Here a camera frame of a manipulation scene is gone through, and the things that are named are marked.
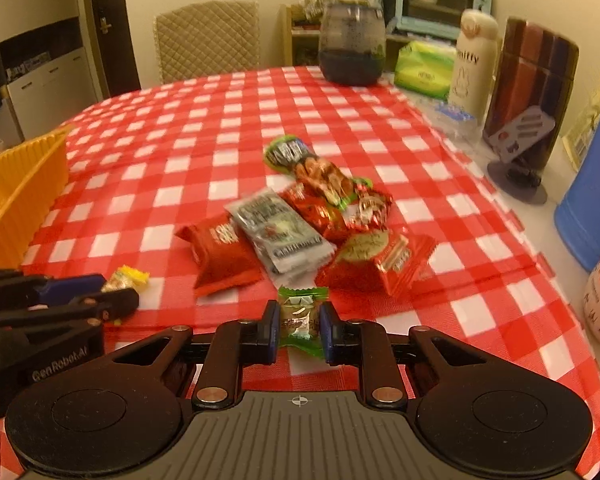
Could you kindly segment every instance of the door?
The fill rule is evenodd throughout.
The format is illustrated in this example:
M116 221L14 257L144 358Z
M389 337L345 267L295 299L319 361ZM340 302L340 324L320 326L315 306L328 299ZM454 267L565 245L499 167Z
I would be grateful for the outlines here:
M100 56L112 96L140 89L126 0L91 0Z

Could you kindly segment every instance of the quilted chair back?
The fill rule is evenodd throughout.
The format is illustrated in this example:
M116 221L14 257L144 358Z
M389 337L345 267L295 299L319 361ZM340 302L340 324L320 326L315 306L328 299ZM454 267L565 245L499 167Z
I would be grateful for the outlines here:
M156 16L160 79L171 83L204 75L254 70L260 61L256 2L205 2Z

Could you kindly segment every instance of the red and white checkered tablecloth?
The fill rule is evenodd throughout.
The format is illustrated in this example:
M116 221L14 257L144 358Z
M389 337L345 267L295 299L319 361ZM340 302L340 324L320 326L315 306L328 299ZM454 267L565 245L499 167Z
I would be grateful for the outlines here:
M426 324L568 386L594 420L578 471L591 478L600 469L600 373L551 269L475 164L397 89L333 86L318 68L272 69L126 94L72 122L70 182L23 268L109 275L127 264L150 272L138 312L107 327L109 350L172 324L207 332L260 317L276 294L266 280L195 300L197 269L173 232L235 198L285 187L289 177L274 174L262 151L275 137L295 134L343 171L383 182L395 197L390 224L406 223L440 243L409 301L332 291L341 316L374 319L394 333ZM355 370L292 349L282 349L275 365L244 373L252 389L356 384ZM20 467L3 444L7 478Z

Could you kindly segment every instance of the orange basket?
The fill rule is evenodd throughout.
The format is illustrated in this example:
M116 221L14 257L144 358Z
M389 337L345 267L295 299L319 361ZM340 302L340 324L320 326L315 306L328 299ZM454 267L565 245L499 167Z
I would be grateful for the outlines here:
M0 153L0 269L16 268L67 183L64 126Z

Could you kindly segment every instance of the white thermos bottle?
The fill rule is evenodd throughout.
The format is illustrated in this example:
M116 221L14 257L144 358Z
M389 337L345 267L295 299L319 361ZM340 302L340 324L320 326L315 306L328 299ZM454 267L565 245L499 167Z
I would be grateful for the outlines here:
M482 122L498 57L498 22L480 10L462 13L449 104Z

